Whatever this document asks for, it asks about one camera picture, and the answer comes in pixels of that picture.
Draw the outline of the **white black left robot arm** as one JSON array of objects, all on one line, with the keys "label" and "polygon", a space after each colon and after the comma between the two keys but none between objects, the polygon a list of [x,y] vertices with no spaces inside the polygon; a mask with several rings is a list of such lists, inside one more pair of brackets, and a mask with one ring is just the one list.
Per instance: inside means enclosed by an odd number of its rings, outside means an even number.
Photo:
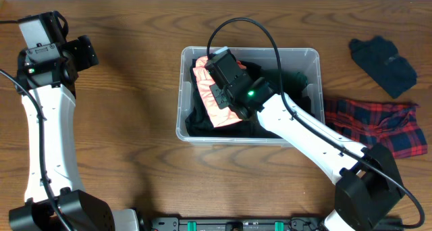
[{"label": "white black left robot arm", "polygon": [[85,191],[74,140],[75,82],[98,64],[87,36],[68,40],[58,11],[17,20],[26,47],[11,78],[22,98],[29,133],[24,204],[9,212],[12,230],[143,230],[133,208],[112,210]]}]

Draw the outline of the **red black plaid shirt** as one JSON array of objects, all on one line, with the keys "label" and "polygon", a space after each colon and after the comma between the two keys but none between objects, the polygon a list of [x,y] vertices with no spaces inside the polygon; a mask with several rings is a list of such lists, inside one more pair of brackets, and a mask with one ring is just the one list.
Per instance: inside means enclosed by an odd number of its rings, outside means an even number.
[{"label": "red black plaid shirt", "polygon": [[351,99],[324,100],[325,123],[332,130],[371,148],[387,147],[394,158],[424,155],[425,135],[414,103],[373,103]]}]

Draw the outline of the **pink garment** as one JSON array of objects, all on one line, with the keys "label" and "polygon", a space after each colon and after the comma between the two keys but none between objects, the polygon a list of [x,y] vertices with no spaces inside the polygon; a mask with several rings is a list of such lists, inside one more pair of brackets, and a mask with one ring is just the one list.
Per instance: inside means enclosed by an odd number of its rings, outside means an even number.
[{"label": "pink garment", "polygon": [[199,95],[213,127],[219,128],[241,122],[242,120],[230,108],[219,108],[210,89],[211,86],[215,85],[215,81],[205,69],[207,61],[207,56],[199,57],[192,71],[196,78]]}]

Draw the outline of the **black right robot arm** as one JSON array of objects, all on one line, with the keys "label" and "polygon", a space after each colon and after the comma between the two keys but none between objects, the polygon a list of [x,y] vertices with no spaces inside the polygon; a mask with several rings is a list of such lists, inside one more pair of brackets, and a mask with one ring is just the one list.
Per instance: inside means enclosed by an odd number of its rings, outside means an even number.
[{"label": "black right robot arm", "polygon": [[226,47],[210,54],[205,68],[215,81],[211,91],[220,108],[230,108],[242,120],[256,117],[335,185],[335,207],[324,229],[374,230],[404,196],[395,159],[383,145],[368,148],[333,131],[263,77],[251,78]]}]

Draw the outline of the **green cloth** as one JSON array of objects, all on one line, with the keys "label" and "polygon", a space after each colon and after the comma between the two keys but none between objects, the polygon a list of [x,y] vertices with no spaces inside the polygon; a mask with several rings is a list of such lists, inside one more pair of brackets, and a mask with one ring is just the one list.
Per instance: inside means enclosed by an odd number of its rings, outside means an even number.
[{"label": "green cloth", "polygon": [[283,83],[283,91],[289,95],[299,95],[308,85],[308,78],[302,72],[283,71],[282,77],[279,78],[279,71],[266,70],[263,72],[264,77],[280,89],[280,80]]}]

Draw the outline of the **black taped garment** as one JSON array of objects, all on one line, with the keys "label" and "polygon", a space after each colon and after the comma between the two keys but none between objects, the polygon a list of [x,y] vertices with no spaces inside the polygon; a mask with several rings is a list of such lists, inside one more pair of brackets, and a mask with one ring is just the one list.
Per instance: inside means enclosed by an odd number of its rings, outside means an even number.
[{"label": "black taped garment", "polygon": [[253,138],[282,138],[289,142],[314,137],[313,116],[299,107],[287,93],[250,91],[247,103],[254,113],[250,123]]}]

